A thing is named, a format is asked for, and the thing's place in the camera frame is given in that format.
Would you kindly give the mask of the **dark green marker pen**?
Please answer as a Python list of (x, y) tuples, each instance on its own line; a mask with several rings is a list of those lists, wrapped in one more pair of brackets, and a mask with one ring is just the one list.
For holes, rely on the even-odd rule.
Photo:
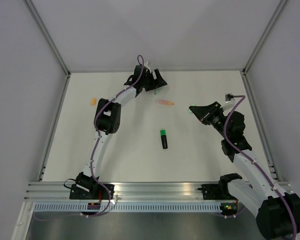
[(164, 150), (166, 150), (168, 148), (168, 139), (167, 139), (167, 136), (166, 135), (161, 135), (160, 138), (161, 138), (162, 148)]

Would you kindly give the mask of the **bright green pen cap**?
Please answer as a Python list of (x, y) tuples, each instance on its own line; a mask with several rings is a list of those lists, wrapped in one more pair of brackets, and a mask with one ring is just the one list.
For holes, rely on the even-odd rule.
[(161, 137), (166, 137), (167, 136), (167, 133), (166, 133), (166, 131), (164, 129), (160, 130), (160, 136)]

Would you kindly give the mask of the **light green pen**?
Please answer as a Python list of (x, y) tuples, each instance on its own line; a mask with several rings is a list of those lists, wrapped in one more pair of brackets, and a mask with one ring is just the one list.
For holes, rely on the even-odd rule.
[(154, 94), (155, 95), (158, 94), (160, 92), (160, 90), (161, 90), (160, 88), (155, 89)]

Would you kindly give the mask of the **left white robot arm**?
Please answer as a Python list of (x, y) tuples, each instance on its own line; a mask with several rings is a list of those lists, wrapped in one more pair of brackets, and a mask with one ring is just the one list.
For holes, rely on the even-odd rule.
[(95, 128), (93, 147), (85, 167), (69, 187), (71, 200), (113, 199), (114, 185), (102, 183), (99, 178), (107, 146), (120, 127), (122, 108), (143, 90), (155, 91), (167, 85), (158, 69), (151, 71), (148, 67), (138, 64), (119, 93), (110, 99), (101, 98), (98, 101), (93, 120)]

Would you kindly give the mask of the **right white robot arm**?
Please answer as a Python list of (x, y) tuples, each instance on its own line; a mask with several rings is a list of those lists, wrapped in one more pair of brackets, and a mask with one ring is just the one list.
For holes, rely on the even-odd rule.
[(248, 179), (237, 173), (226, 174), (218, 182), (218, 194), (239, 200), (255, 217), (259, 232), (266, 240), (294, 240), (300, 233), (300, 197), (288, 193), (259, 165), (256, 154), (244, 136), (245, 116), (214, 102), (190, 106), (189, 110), (206, 126), (213, 126), (223, 137), (221, 148), (229, 160)]

